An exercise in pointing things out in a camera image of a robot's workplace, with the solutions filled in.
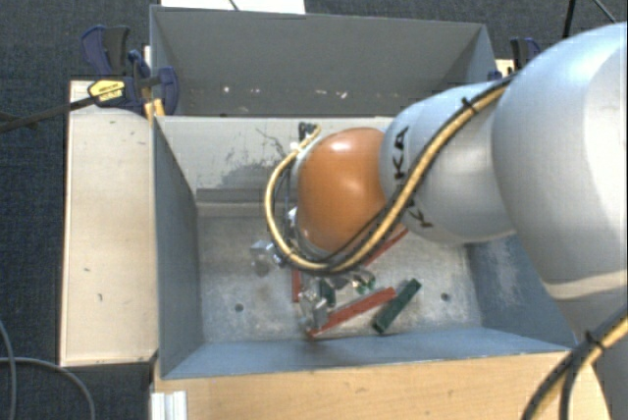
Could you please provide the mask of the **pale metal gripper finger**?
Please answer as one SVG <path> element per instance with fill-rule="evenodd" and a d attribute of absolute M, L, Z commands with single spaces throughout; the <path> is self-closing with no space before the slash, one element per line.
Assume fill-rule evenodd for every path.
<path fill-rule="evenodd" d="M 251 267 L 257 276 L 267 276 L 272 267 L 275 246 L 268 240 L 257 240 L 249 249 Z"/>
<path fill-rule="evenodd" d="M 300 327 L 311 336 L 318 334 L 329 321 L 327 299 L 309 289 L 298 295 L 298 305 Z"/>

